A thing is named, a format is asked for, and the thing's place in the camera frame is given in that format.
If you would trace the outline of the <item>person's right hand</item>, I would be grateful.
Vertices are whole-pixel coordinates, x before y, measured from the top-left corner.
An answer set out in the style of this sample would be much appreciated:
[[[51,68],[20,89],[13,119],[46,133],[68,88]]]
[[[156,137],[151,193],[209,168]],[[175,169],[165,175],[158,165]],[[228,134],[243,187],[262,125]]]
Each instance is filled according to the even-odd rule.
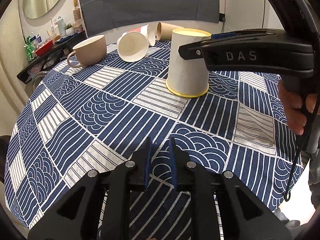
[[[289,129],[296,135],[302,135],[307,122],[306,116],[300,112],[303,99],[298,94],[287,91],[282,80],[278,83],[278,97],[284,107]]]

